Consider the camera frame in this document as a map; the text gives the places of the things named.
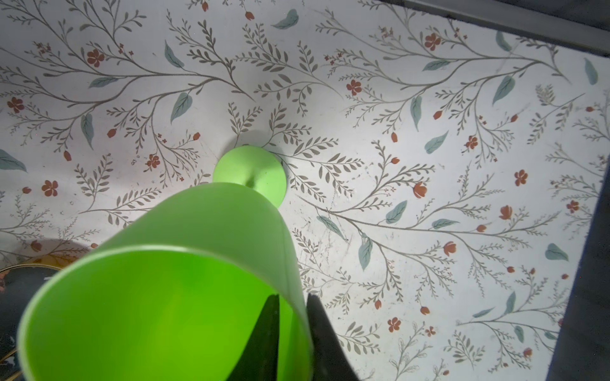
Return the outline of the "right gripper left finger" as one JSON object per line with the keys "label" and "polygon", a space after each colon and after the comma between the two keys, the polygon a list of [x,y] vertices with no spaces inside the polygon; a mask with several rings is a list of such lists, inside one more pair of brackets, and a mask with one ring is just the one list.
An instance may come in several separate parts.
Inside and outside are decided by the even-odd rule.
{"label": "right gripper left finger", "polygon": [[277,380],[280,299],[270,295],[228,380]]}

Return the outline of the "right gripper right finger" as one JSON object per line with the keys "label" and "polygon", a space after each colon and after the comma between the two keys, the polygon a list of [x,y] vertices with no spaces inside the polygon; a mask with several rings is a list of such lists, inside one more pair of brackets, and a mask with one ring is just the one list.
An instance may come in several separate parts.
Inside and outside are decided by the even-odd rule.
{"label": "right gripper right finger", "polygon": [[314,347],[313,380],[359,381],[317,295],[308,295],[307,314]]}

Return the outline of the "light green wine glass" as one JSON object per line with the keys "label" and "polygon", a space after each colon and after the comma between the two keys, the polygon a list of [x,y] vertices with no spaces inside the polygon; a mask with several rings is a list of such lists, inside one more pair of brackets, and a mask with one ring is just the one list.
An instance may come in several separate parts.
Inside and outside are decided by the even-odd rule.
{"label": "light green wine glass", "polygon": [[17,331],[27,380],[228,380],[270,295],[277,380],[309,380],[313,347],[281,162],[227,152],[209,184],[159,203],[34,295]]}

